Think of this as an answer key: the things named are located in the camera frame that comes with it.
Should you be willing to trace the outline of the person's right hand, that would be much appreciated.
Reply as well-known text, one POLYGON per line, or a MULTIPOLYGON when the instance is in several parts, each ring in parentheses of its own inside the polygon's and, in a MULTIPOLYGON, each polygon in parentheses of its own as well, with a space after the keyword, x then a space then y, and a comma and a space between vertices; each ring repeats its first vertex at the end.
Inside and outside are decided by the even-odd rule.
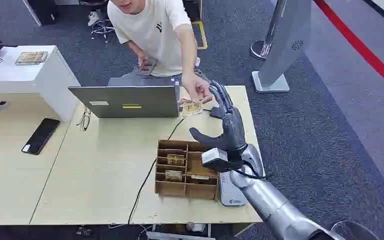
POLYGON ((138 51, 136 55, 138 57, 138 65, 141 67, 148 60, 148 56, 143 51, 138 51))

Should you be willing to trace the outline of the person's left hand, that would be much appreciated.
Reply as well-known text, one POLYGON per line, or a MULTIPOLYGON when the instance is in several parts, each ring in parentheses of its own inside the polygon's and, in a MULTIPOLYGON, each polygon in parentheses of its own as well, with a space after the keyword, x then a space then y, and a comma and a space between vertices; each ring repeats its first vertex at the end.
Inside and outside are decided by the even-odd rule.
POLYGON ((184 72, 181 77, 183 87, 194 103, 206 104, 213 99, 208 81, 196 75, 194 72, 184 72))

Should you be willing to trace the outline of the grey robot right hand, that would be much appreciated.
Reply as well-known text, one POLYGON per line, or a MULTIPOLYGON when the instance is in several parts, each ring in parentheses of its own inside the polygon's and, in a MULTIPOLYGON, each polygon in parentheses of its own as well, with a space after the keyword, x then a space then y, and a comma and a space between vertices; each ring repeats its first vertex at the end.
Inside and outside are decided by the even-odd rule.
POLYGON ((226 152, 241 151, 246 148, 245 130, 242 116, 233 105, 226 88, 220 83, 212 80, 209 91, 214 95, 218 107, 210 110, 210 116, 222 120, 222 134, 211 137, 202 134, 198 129, 191 127, 191 136, 207 148, 219 148, 226 152))

